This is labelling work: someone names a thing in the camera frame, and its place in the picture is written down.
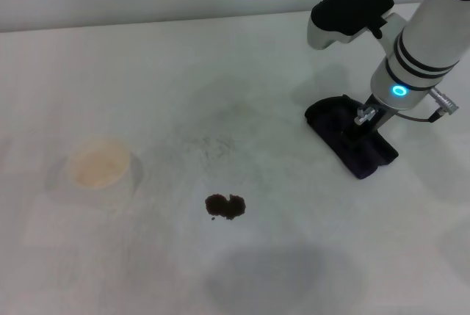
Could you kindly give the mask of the purple rag with black edge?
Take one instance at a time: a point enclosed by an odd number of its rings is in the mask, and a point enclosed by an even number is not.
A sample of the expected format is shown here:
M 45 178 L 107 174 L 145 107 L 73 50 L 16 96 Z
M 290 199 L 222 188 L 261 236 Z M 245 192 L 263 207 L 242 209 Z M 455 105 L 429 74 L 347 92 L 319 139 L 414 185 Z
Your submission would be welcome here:
M 341 141 L 344 130 L 354 130 L 354 119 L 362 105 L 342 95 L 317 101 L 305 111 L 307 124 L 359 180 L 369 177 L 379 167 L 391 164 L 399 156 L 378 130 L 355 148 L 348 148 Z

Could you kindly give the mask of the black water stain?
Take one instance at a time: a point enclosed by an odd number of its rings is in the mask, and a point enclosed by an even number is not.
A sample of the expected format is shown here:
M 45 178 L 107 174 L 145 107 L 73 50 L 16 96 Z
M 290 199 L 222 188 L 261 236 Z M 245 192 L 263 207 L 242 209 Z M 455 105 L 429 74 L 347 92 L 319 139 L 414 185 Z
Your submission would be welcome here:
M 221 194 L 210 195 L 205 199 L 205 206 L 208 214 L 215 217 L 223 217 L 226 220 L 233 220 L 242 216 L 246 210 L 245 199 L 238 195 Z

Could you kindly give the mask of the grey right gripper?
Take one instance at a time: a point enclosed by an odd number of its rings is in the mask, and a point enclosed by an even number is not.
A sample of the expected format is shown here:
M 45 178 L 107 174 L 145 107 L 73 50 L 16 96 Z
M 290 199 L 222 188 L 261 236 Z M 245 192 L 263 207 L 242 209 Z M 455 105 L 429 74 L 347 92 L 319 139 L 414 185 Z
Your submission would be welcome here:
M 348 148 L 358 147 L 363 140 L 375 133 L 383 124 L 394 116 L 394 112 L 388 106 L 382 104 L 373 95 L 358 109 L 354 119 L 354 130 L 344 130 L 341 133 L 341 141 Z

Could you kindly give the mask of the white paper cup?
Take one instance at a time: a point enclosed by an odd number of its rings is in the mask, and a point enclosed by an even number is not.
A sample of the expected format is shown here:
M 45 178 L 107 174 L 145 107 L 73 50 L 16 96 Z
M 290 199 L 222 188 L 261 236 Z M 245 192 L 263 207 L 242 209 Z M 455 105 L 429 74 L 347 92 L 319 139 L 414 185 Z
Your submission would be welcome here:
M 120 140 L 99 137 L 67 158 L 65 186 L 77 203 L 117 211 L 128 205 L 144 178 L 140 159 Z

